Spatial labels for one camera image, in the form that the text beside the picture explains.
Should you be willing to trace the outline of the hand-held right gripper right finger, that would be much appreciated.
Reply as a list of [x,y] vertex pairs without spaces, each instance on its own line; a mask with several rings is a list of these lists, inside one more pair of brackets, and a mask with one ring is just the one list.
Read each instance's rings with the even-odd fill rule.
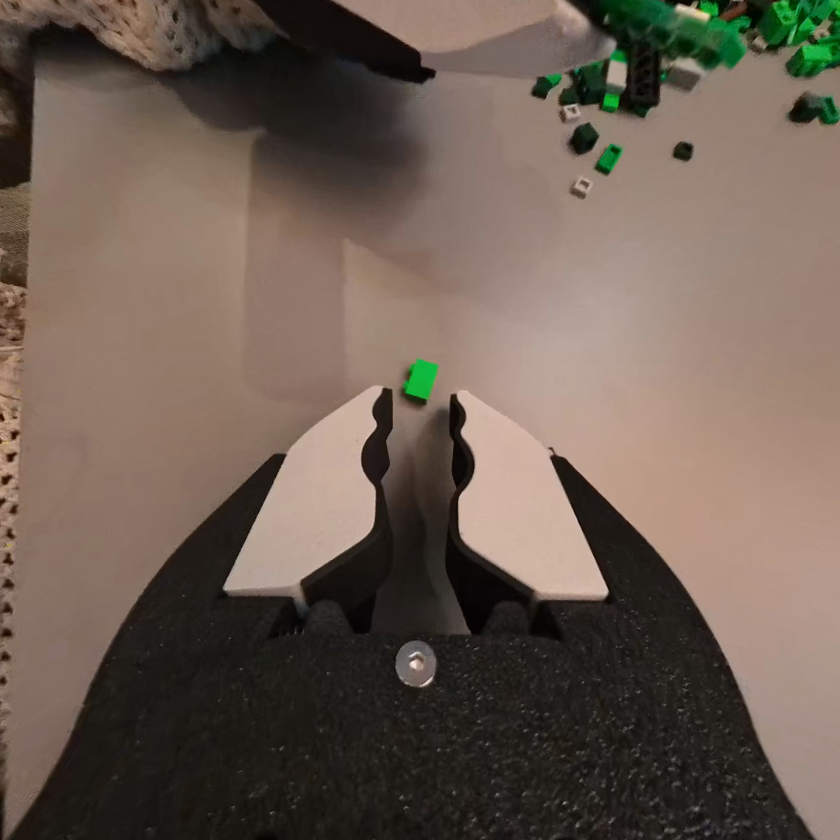
[[451,395],[455,492],[446,574],[471,634],[501,604],[532,627],[543,604],[604,604],[610,592],[551,448],[466,390]]

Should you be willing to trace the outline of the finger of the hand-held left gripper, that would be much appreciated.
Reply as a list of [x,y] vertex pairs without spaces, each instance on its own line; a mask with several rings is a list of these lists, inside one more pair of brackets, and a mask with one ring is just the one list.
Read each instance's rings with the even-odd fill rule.
[[339,1],[434,70],[534,78],[610,57],[591,2]]

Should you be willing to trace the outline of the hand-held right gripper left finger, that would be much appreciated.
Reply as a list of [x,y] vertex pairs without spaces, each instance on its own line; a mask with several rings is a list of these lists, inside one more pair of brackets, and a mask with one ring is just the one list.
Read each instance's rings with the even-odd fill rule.
[[228,597],[285,597],[298,616],[333,602],[367,634],[393,564],[383,487],[393,393],[372,386],[290,447],[227,575]]

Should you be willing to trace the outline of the small bright green lego piece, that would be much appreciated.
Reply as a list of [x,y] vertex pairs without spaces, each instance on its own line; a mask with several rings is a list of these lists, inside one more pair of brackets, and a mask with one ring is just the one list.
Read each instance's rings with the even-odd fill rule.
[[438,376],[438,364],[416,359],[409,365],[402,386],[404,396],[415,403],[426,404],[433,393]]

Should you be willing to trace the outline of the pile of lego pieces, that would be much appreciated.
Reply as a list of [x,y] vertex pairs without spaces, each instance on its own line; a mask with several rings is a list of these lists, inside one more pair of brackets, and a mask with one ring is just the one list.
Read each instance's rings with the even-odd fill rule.
[[661,101],[664,83],[693,90],[712,70],[732,69],[748,50],[786,50],[793,78],[839,67],[838,2],[591,2],[595,22],[616,40],[608,59],[539,77],[531,90],[558,106],[576,102],[644,118]]

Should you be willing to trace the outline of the person's left forearm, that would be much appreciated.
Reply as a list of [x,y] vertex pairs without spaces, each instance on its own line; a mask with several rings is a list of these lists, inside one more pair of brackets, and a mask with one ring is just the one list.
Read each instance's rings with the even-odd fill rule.
[[250,1],[2,1],[2,135],[23,128],[30,40],[51,25],[83,29],[153,71],[188,70],[225,45],[257,51],[278,35]]

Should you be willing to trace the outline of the cream knit sweater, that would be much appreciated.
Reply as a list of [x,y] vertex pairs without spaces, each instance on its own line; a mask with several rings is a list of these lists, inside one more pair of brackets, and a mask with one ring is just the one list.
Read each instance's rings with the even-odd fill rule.
[[9,719],[30,184],[1,191],[1,726]]

